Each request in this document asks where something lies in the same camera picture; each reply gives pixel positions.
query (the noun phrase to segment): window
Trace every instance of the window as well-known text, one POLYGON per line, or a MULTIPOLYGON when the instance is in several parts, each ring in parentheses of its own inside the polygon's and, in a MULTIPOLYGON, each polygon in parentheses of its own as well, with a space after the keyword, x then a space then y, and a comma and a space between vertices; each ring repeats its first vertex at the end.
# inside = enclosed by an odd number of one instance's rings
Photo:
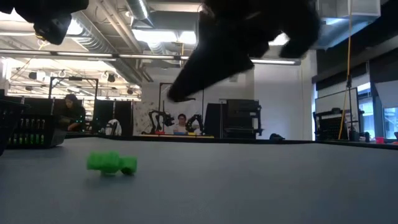
POLYGON ((396 139, 394 133, 398 132, 398 108, 384 109, 384 132, 386 138, 396 139))
POLYGON ((361 123, 363 131, 368 132, 371 139, 374 139, 373 99, 371 96, 370 83, 365 83, 358 87, 358 99, 359 109, 364 112, 361 123))

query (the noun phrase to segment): gray table surface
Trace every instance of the gray table surface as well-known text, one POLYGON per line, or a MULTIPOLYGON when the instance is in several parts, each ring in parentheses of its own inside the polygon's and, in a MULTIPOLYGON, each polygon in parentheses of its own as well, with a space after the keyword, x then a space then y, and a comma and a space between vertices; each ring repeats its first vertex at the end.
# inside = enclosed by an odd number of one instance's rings
POLYGON ((69 139, 0 157, 0 223, 398 223, 398 151, 69 139), (86 170, 138 157, 134 177, 86 170))

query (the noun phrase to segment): ceiling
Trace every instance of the ceiling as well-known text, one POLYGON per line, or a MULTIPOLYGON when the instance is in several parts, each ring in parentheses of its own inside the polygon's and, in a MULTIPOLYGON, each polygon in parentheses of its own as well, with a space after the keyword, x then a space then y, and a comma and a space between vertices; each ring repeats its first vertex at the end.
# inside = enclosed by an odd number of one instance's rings
MULTIPOLYGON (((146 0, 149 16, 143 21, 131 16, 133 10, 127 3, 129 1, 133 0, 91 0, 86 10, 74 13, 68 35, 59 46, 47 45, 37 40, 32 24, 26 23, 19 15, 0 14, 0 49, 190 55, 196 43, 193 31, 200 10, 200 0, 146 0)), ((337 5, 343 1, 316 1, 325 21, 322 37, 316 48, 327 48, 347 38, 347 15, 344 14, 344 10, 333 8, 330 4, 336 2, 337 5)), ((379 0, 367 1, 366 4, 361 5, 363 8, 356 11, 355 21, 358 24, 355 25, 355 32, 379 16, 377 5, 380 5, 379 0), (365 10, 373 14, 368 13, 367 17, 361 17, 365 10)), ((264 57, 276 58, 280 46, 286 41, 286 36, 281 35, 271 42, 271 50, 264 57)), ((65 60, 57 57, 47 59, 14 57, 12 60, 7 59, 7 62, 11 65, 10 93, 44 96, 49 91, 48 77, 58 77, 60 72, 65 72, 66 77, 97 78, 101 88, 116 88, 116 90, 107 91, 103 89, 99 95, 112 95, 130 100, 139 100, 141 91, 138 85, 145 82, 162 82, 162 80, 172 82, 183 66, 181 62, 176 61, 132 58, 100 61, 95 58, 65 60), (30 72, 44 72, 47 79, 29 79, 30 72), (116 80, 114 83, 108 83, 107 76, 113 73, 116 80), (26 85, 32 85, 34 90, 26 90, 26 85), (126 93, 128 88, 134 90, 133 95, 126 93)), ((239 80, 241 79, 233 78, 230 81, 239 82, 239 80)), ((92 82, 84 82, 84 84, 68 80, 64 82, 70 87, 93 85, 92 82)), ((83 93, 81 92, 82 96, 91 97, 94 93, 92 88, 84 88, 84 90, 83 93)), ((66 93, 68 91, 65 85, 57 86, 54 90, 56 95, 66 93)))

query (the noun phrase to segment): glass window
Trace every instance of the glass window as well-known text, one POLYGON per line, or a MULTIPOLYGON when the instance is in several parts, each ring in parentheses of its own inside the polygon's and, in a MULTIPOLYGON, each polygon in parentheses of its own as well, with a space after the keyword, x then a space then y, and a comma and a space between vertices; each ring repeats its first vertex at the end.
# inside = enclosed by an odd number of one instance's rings
POLYGON ((359 109, 364 111, 363 113, 363 130, 368 132, 371 139, 374 139, 374 116, 373 116, 373 100, 371 97, 367 97, 359 100, 359 109))
POLYGON ((398 132, 398 108, 384 109, 384 132, 386 138, 397 139, 394 133, 398 132))

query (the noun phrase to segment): black crate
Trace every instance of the black crate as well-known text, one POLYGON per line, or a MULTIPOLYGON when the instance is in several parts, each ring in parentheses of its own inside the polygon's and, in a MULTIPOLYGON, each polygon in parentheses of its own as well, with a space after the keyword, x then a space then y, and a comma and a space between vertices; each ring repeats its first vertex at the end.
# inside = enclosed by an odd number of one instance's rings
POLYGON ((28 106, 20 103, 0 100, 0 156, 7 146, 17 122, 24 109, 28 106))
POLYGON ((7 149, 50 148, 63 143, 70 119, 63 116, 22 114, 7 149))

